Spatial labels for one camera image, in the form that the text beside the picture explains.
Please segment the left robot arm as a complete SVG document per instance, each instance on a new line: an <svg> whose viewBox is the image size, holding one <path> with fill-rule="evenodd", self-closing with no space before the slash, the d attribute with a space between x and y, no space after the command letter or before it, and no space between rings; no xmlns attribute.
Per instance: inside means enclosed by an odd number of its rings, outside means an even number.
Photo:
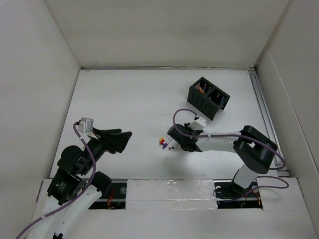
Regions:
<svg viewBox="0 0 319 239"><path fill-rule="evenodd" d="M111 193L112 179L97 171L96 163L105 152L123 152L132 132L119 128L86 129L81 122L75 122L73 130L84 149L71 145L62 151L42 215L26 226L18 238L29 232L29 239L65 239L90 206Z"/></svg>

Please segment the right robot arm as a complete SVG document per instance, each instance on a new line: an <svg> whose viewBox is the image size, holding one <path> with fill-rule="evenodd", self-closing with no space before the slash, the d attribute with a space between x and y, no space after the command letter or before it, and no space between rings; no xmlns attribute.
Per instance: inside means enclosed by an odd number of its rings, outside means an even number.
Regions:
<svg viewBox="0 0 319 239"><path fill-rule="evenodd" d="M252 188L252 182L270 170L277 145L250 125L231 134L208 134L203 129L194 129L189 123L172 126L168 132L182 150L186 152L223 151L236 153L243 165L232 181L219 189L215 195L224 200L244 197Z"/></svg>

